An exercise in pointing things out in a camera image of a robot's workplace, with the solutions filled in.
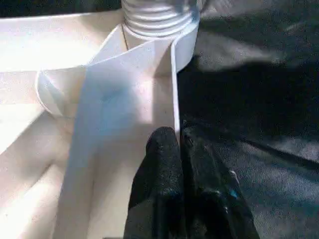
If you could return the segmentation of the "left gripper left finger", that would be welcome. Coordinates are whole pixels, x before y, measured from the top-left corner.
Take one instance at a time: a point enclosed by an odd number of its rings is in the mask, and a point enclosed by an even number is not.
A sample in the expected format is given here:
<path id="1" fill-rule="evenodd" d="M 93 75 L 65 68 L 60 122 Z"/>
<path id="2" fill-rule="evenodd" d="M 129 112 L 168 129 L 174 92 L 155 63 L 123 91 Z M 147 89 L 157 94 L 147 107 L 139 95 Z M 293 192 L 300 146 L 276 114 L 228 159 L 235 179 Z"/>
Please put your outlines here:
<path id="1" fill-rule="evenodd" d="M 130 239 L 183 239 L 185 211 L 179 145 L 170 127 L 156 129 L 132 183 Z"/>

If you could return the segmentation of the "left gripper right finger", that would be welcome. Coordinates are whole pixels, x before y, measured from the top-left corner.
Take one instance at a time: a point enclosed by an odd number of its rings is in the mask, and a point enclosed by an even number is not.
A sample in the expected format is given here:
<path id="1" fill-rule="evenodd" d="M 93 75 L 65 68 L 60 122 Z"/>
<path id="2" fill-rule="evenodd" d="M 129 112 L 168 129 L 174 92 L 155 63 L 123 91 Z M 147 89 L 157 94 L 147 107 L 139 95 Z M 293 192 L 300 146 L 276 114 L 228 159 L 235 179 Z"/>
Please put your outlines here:
<path id="1" fill-rule="evenodd" d="M 229 170 L 204 132 L 180 134 L 186 229 L 191 239 L 257 239 L 253 215 Z"/>

